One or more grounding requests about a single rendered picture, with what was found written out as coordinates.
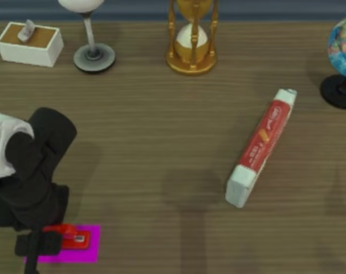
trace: magenta mat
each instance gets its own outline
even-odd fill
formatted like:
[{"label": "magenta mat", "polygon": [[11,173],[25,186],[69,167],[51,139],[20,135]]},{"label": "magenta mat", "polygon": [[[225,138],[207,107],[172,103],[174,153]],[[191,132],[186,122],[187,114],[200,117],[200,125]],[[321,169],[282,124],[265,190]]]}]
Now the magenta mat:
[{"label": "magenta mat", "polygon": [[78,230],[90,231],[91,242],[89,248],[84,251],[62,250],[56,256],[39,256],[41,264],[93,264],[98,262],[100,225],[77,225]]}]

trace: black globe base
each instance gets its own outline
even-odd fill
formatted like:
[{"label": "black globe base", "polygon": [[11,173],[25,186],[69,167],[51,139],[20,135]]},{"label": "black globe base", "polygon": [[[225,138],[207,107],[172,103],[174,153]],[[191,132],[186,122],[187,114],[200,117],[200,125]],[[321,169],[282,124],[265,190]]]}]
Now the black globe base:
[{"label": "black globe base", "polygon": [[91,53],[89,45],[82,46],[74,54],[74,64],[82,72],[96,74],[108,70],[116,60],[115,51],[105,45],[96,44],[96,52]]},{"label": "black globe base", "polygon": [[327,103],[346,110],[346,77],[340,74],[327,77],[322,81],[320,91]]}]

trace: red and white box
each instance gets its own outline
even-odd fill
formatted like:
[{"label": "red and white box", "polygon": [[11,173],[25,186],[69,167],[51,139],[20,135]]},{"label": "red and white box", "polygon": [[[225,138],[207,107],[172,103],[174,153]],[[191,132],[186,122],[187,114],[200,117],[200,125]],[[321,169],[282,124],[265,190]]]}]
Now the red and white box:
[{"label": "red and white box", "polygon": [[242,208],[291,115],[297,91],[280,89],[227,182],[226,200]]}]

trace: red object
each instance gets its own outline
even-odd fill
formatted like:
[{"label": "red object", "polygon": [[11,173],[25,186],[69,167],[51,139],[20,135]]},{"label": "red object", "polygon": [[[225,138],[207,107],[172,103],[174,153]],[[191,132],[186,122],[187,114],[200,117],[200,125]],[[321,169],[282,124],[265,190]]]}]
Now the red object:
[{"label": "red object", "polygon": [[52,225],[44,227],[43,232],[55,231],[63,235],[62,249],[87,249],[89,247],[90,231],[78,231],[71,224]]},{"label": "red object", "polygon": [[239,164],[259,172],[278,141],[285,125],[291,106],[280,100],[272,101],[268,111],[255,130]]}]

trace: gold hourglass frame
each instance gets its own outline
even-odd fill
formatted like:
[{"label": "gold hourglass frame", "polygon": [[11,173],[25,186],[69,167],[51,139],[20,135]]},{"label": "gold hourglass frame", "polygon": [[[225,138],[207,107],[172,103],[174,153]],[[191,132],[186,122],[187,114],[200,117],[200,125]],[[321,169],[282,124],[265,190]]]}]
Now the gold hourglass frame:
[{"label": "gold hourglass frame", "polygon": [[[192,48],[182,47],[176,37],[176,16],[174,3],[179,12],[192,24],[190,42]],[[213,2],[210,37],[204,45],[198,47],[199,21],[209,12]],[[218,23],[218,0],[170,0],[169,5],[169,49],[166,61],[171,69],[185,75],[199,75],[210,71],[216,64],[215,34]]]}]

